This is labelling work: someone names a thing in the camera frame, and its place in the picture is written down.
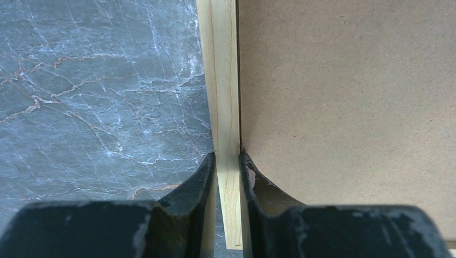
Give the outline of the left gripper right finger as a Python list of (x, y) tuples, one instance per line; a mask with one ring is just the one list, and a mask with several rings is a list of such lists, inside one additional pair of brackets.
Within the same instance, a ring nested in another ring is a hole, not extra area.
[(305, 205), (239, 156), (244, 257), (450, 257), (434, 222), (407, 205)]

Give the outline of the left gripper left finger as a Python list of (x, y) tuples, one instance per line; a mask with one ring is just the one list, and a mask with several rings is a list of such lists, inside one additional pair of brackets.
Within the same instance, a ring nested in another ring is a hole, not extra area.
[(213, 257), (216, 158), (159, 200), (50, 201), (24, 206), (1, 257)]

